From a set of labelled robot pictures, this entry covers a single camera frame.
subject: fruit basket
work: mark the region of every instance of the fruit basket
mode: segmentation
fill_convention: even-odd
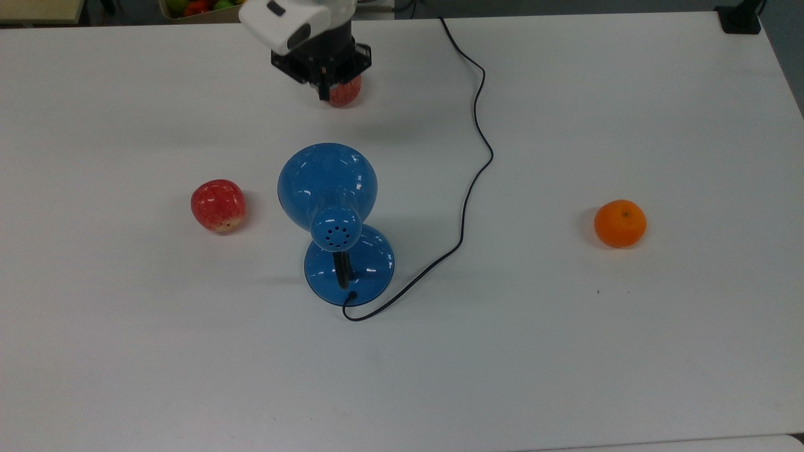
[[[238,23],[242,0],[159,0],[171,23]]]

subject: lamp base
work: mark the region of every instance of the lamp base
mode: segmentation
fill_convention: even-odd
[[[394,274],[394,252],[385,237],[376,229],[363,225],[355,246],[349,248],[352,276],[349,286],[341,289],[335,275],[332,253],[320,249],[315,243],[307,248],[304,258],[304,273],[307,284],[324,301],[343,306],[354,292],[347,306],[360,306],[379,297]]]

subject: green fruit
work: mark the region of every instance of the green fruit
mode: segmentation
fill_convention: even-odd
[[[190,0],[165,0],[165,4],[167,4],[167,9],[175,12],[176,14],[181,14],[184,11],[184,8],[187,8],[187,3]]]
[[[230,0],[219,0],[215,6],[212,7],[213,10],[222,10],[223,8],[231,8],[235,4],[232,3]]]

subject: red fruit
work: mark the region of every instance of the red fruit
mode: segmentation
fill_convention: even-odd
[[[193,192],[190,207],[195,219],[213,232],[236,228],[246,216],[246,199],[234,182],[217,179]]]
[[[212,6],[210,6],[206,0],[193,0],[187,4],[185,12],[187,12],[187,10],[194,11],[195,14],[208,13],[212,10]]]
[[[333,107],[343,107],[349,105],[357,95],[360,94],[360,87],[363,85],[362,78],[357,76],[350,82],[339,84],[330,90],[330,105]]]

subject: apple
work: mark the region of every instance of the apple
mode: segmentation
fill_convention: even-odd
[[[211,180],[198,187],[190,198],[195,219],[213,232],[236,228],[246,217],[246,199],[234,182]]]
[[[331,89],[329,100],[330,105],[337,108],[349,105],[354,99],[357,99],[357,95],[360,94],[360,87],[362,84],[362,78],[357,76],[350,82],[339,84],[335,88]]]

